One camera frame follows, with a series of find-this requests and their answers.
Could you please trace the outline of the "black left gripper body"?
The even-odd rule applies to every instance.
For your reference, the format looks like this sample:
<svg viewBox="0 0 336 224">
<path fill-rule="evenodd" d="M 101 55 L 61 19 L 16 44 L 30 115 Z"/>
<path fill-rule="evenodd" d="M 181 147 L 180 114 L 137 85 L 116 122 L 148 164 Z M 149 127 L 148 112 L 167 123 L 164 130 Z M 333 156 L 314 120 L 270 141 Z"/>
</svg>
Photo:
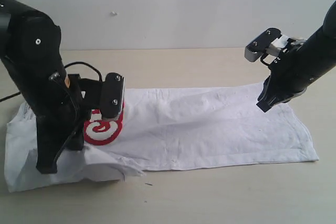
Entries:
<svg viewBox="0 0 336 224">
<path fill-rule="evenodd" d="M 79 74 L 52 73 L 48 77 L 48 98 L 45 111 L 37 115 L 37 149 L 39 151 L 80 151 L 83 149 L 83 125 L 99 104 L 103 84 L 101 73 L 97 80 Z"/>
</svg>

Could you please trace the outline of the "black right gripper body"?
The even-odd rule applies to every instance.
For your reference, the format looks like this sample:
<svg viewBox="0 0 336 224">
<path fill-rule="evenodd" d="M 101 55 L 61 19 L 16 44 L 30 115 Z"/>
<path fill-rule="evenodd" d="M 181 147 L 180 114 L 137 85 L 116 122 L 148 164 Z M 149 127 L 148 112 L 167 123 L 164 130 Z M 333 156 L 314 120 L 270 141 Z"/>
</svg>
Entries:
<svg viewBox="0 0 336 224">
<path fill-rule="evenodd" d="M 315 47 L 309 45 L 290 45 L 280 50 L 279 55 L 268 66 L 270 76 L 267 92 L 297 93 L 306 91 L 314 81 L 312 69 Z"/>
</svg>

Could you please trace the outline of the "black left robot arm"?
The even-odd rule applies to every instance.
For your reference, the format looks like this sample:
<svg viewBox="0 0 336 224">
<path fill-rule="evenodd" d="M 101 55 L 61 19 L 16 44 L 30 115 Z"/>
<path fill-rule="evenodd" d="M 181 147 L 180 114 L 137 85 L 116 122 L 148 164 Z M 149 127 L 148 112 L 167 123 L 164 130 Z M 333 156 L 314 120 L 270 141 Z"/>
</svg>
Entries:
<svg viewBox="0 0 336 224">
<path fill-rule="evenodd" d="M 82 129 L 100 103 L 102 81 L 68 74 L 61 29 L 45 13 L 1 0 L 1 62 L 36 117 L 37 163 L 55 174 L 61 152 L 83 148 Z"/>
</svg>

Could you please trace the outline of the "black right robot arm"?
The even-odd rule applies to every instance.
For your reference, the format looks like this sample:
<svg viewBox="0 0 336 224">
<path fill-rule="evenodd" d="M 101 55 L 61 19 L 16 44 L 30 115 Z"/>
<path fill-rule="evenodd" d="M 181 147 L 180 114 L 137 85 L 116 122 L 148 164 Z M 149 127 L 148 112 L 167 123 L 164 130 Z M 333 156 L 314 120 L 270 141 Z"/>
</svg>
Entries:
<svg viewBox="0 0 336 224">
<path fill-rule="evenodd" d="M 335 67 L 335 4 L 332 4 L 322 26 L 302 45 L 281 51 L 268 67 L 257 106 L 269 111 L 302 95 L 307 87 Z"/>
</svg>

